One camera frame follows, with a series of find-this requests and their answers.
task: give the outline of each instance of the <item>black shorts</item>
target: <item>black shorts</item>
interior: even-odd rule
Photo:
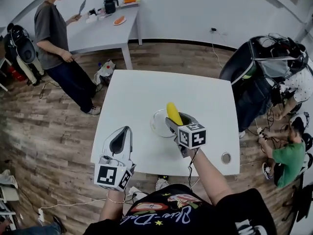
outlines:
[[[281,178],[284,172],[284,165],[283,164],[276,164],[274,166],[274,183],[277,185],[278,180]]]

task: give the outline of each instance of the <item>yellow star print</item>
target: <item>yellow star print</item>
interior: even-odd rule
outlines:
[[[163,225],[163,224],[162,224],[162,221],[159,221],[159,220],[158,220],[157,222],[155,222],[155,224],[156,224],[156,225]]]

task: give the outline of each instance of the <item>blue fabric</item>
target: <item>blue fabric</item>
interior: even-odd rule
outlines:
[[[91,99],[96,93],[97,86],[75,61],[62,63],[46,72],[83,112],[87,113],[91,110],[93,106]]]
[[[23,230],[15,230],[10,235],[60,235],[61,229],[57,223],[46,226],[34,226]]]

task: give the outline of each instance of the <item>bracelet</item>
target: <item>bracelet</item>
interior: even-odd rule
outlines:
[[[111,202],[113,202],[113,203],[116,203],[116,204],[124,204],[124,203],[125,203],[125,199],[124,199],[123,202],[115,202],[115,201],[113,201],[112,199],[110,199],[108,195],[109,195],[109,194],[107,193],[107,199],[109,199],[109,200],[110,200]]]

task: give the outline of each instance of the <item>person in green shirt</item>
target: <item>person in green shirt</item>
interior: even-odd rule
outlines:
[[[289,126],[288,136],[265,132],[268,138],[288,141],[288,144],[280,149],[272,149],[264,138],[259,139],[259,144],[269,158],[268,164],[262,164],[262,171],[266,179],[274,177],[274,183],[280,188],[290,184],[300,173],[305,157],[305,144],[302,141],[304,129],[302,119],[297,117]]]

